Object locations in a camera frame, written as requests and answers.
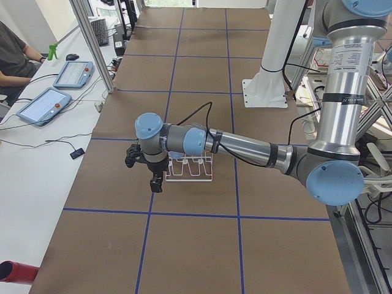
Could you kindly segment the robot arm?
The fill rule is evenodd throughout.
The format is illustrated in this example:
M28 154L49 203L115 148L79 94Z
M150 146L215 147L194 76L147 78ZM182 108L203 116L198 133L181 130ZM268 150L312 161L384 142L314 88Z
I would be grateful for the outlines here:
M162 190L171 151L229 153L251 165L278 169L326 205L350 203L363 192L390 191L390 176L363 175L355 147L374 44L385 35L390 13L390 1L317 3L314 31L330 39L332 51L317 136L308 147L279 146L197 124L166 124L159 115L145 113L135 121L138 145L136 154L127 154L127 166L146 164L153 173L153 192Z

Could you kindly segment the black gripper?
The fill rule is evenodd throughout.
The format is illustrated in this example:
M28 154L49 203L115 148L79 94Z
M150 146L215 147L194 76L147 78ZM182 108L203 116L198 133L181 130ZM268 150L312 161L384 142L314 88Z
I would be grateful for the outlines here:
M164 159L160 162L147 162L147 166L148 169L154 173L149 182L151 192L161 193L163 174L168 170L168 159Z

